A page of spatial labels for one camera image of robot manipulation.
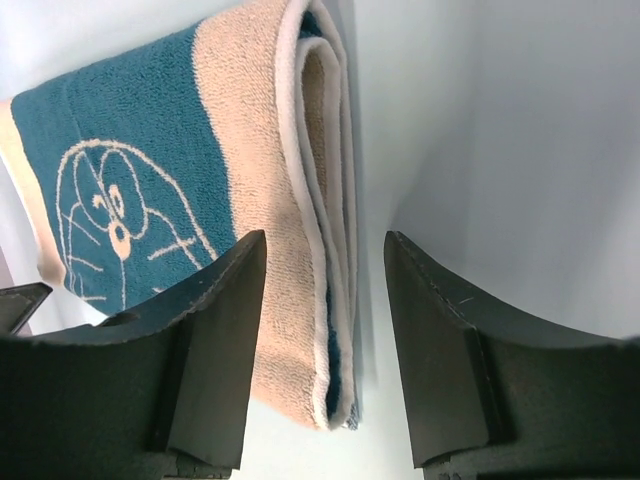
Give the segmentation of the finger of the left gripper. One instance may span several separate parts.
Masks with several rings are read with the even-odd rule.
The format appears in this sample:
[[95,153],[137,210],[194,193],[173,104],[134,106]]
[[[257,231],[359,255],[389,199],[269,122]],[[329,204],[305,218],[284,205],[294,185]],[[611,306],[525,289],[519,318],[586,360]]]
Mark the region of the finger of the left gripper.
[[0,291],[1,333],[18,334],[51,292],[52,288],[42,282],[3,288]]

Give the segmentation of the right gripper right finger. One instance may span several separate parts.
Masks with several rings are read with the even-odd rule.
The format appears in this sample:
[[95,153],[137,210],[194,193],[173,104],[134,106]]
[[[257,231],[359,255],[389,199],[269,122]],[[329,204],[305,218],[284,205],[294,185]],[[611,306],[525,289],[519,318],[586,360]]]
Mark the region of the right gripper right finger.
[[390,231],[384,266],[427,479],[635,479],[639,342],[511,306]]

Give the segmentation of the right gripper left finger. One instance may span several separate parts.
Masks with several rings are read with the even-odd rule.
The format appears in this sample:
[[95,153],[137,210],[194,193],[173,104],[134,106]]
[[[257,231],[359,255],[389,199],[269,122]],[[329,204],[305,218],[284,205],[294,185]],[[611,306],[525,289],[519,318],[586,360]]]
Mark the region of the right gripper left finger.
[[5,479],[226,479],[241,464],[263,231],[99,325],[1,333]]

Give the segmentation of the teal cream cartoon towel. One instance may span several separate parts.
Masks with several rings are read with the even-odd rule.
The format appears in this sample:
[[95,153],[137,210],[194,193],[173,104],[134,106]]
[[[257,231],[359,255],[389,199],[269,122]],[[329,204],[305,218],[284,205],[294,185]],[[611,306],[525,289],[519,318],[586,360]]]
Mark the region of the teal cream cartoon towel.
[[357,425],[347,56],[319,1],[251,1],[1,105],[42,279],[111,315],[267,240],[254,395]]

